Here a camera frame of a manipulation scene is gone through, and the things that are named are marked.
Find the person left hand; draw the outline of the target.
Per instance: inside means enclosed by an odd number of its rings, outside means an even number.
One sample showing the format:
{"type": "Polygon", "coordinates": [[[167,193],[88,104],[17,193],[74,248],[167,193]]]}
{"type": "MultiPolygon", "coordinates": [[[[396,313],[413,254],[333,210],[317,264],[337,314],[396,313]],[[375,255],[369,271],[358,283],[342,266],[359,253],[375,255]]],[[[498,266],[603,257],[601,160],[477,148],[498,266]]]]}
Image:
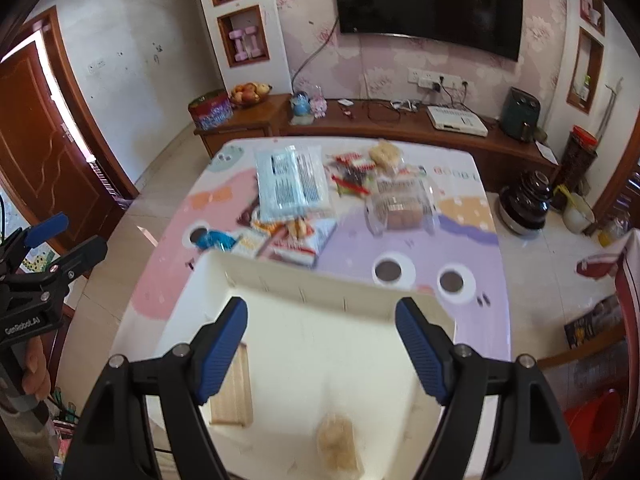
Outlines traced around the person left hand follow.
{"type": "Polygon", "coordinates": [[[51,391],[51,378],[40,336],[29,339],[25,351],[25,375],[22,382],[26,394],[40,402],[51,391]]]}

